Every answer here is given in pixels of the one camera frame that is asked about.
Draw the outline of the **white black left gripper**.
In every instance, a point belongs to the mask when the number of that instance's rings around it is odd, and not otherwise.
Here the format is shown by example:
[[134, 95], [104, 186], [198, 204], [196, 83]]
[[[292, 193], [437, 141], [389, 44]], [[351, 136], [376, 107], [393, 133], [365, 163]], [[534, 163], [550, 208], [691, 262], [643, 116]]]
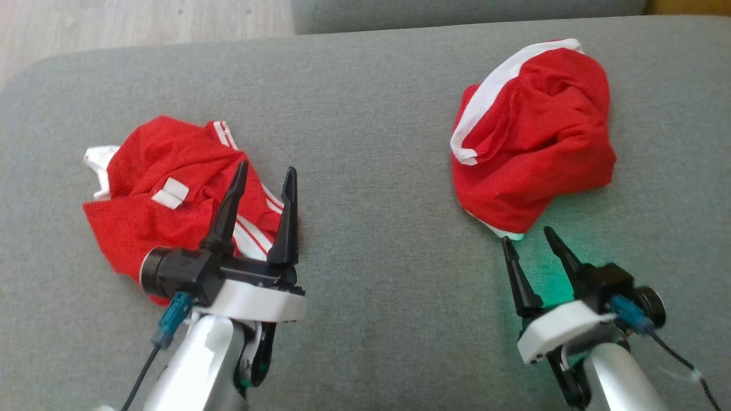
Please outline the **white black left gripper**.
[[[230, 185], [199, 248], [219, 257], [234, 255], [233, 233], [240, 199], [246, 189], [248, 162], [236, 167]], [[201, 314], [237, 321], [282, 323], [302, 320], [307, 309], [305, 291], [297, 285], [295, 265], [299, 263], [298, 174], [290, 166], [284, 180], [283, 211], [276, 239], [267, 262], [248, 258], [226, 259], [221, 271], [225, 282]]]

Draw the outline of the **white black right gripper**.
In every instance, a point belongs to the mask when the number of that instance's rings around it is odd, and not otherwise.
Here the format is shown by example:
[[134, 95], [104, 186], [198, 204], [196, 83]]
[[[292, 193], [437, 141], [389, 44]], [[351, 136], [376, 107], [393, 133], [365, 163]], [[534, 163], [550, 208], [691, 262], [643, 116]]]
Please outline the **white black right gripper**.
[[[581, 286], [583, 262], [553, 227], [544, 227], [544, 234], [553, 254], [561, 260], [571, 286]], [[543, 300], [533, 291], [520, 265], [519, 253], [509, 237], [502, 237], [502, 249], [515, 312], [527, 320], [517, 342], [520, 357], [525, 364], [534, 364], [558, 351], [560, 365], [569, 366], [570, 357], [587, 350], [579, 348], [587, 336], [612, 323], [614, 314], [598, 314], [583, 301], [570, 301], [542, 311]]]

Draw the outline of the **red jersey with striped trim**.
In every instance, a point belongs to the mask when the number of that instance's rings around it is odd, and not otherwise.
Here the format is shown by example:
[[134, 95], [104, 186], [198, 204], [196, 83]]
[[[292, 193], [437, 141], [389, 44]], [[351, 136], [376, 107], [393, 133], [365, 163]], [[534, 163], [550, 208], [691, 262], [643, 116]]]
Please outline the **red jersey with striped trim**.
[[248, 156], [224, 120], [199, 126], [161, 115], [115, 152], [89, 148], [85, 161], [104, 182], [83, 206], [99, 249], [113, 271], [138, 281], [150, 250], [198, 248]]

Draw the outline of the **red shorts with white stripe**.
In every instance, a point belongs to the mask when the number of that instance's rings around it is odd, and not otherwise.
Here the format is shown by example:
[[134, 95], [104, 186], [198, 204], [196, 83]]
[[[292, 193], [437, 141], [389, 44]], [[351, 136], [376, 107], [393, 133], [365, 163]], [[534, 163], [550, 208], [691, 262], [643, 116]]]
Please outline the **red shorts with white stripe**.
[[613, 180], [605, 70], [574, 38], [527, 45], [468, 86], [449, 147], [464, 211], [520, 240], [556, 197]]

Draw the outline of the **small grey sofa cushion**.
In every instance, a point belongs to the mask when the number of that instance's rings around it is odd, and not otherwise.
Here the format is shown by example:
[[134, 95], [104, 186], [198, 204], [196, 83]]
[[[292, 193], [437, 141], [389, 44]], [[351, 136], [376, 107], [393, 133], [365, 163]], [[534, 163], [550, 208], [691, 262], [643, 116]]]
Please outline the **small grey sofa cushion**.
[[648, 0], [291, 0], [296, 34], [642, 15]]

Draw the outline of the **yellow fabric cushion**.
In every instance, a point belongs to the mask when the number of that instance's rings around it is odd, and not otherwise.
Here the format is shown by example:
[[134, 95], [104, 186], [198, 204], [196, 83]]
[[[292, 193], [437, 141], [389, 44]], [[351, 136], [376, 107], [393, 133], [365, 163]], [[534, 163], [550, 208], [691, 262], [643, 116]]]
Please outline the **yellow fabric cushion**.
[[644, 14], [731, 17], [731, 0], [647, 0]]

